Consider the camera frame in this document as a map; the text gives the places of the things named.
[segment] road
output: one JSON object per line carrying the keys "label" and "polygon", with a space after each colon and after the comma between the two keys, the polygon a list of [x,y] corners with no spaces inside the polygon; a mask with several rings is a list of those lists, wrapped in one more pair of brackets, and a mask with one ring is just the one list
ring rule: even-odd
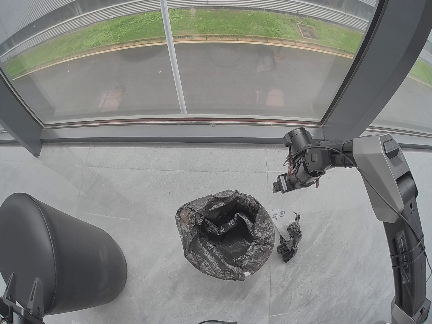
{"label": "road", "polygon": [[[319,121],[351,59],[296,48],[233,44],[176,45],[189,114],[260,115]],[[14,80],[46,123],[94,117],[180,114],[165,45],[84,57]],[[429,87],[406,79],[381,124],[432,127]]]}

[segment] manhole cover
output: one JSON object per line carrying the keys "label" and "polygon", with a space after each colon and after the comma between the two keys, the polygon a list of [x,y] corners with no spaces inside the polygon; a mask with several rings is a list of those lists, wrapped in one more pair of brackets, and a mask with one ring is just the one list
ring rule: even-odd
{"label": "manhole cover", "polygon": [[304,25],[304,24],[297,24],[297,25],[299,26],[299,30],[303,38],[311,38],[314,40],[318,40],[316,30],[313,26]]}

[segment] tile floor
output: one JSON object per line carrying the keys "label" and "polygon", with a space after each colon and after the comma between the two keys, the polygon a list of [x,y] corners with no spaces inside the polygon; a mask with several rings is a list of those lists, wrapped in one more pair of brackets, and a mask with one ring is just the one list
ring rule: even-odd
{"label": "tile floor", "polygon": [[[45,322],[389,321],[394,289],[387,242],[360,175],[334,169],[318,189],[273,194],[271,185],[284,172],[286,154],[286,148],[269,145],[45,144],[36,158],[20,146],[0,146],[0,203],[14,192],[27,192],[106,230],[127,259],[128,280],[116,300],[46,316]],[[405,155],[419,189],[429,247],[432,153],[408,150]],[[275,248],[244,282],[215,279],[189,264],[176,210],[225,189],[251,194],[267,209],[301,214],[303,239],[289,263],[282,262]],[[432,298],[430,285],[427,294]]]}

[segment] black trash bag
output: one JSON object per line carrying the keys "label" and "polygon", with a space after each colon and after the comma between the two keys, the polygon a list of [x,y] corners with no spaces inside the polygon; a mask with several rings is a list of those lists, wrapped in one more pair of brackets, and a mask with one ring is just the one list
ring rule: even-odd
{"label": "black trash bag", "polygon": [[277,247],[277,252],[282,255],[285,263],[289,262],[292,257],[297,253],[300,240],[302,239],[302,231],[300,230],[300,215],[295,213],[295,221],[291,223],[287,231],[291,237],[289,240],[285,240],[281,235],[279,238],[280,246]]}
{"label": "black trash bag", "polygon": [[252,196],[226,190],[181,206],[176,215],[185,257],[202,273],[245,280],[273,251],[269,214]]}

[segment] grass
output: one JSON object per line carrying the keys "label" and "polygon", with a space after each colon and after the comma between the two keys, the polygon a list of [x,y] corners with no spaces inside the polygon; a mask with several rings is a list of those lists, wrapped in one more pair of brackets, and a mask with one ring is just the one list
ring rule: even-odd
{"label": "grass", "polygon": [[[362,39],[362,33],[312,18],[264,11],[197,9],[170,10],[173,36],[181,35],[238,35],[285,38],[300,40],[297,23],[314,27],[317,40],[311,42],[322,46],[355,53]],[[5,63],[11,77],[36,68],[44,63],[88,51],[95,47],[128,43],[149,38],[165,38],[160,12],[123,16],[99,22],[81,30],[61,35],[31,48]],[[432,85],[432,68],[417,61],[411,74]]]}

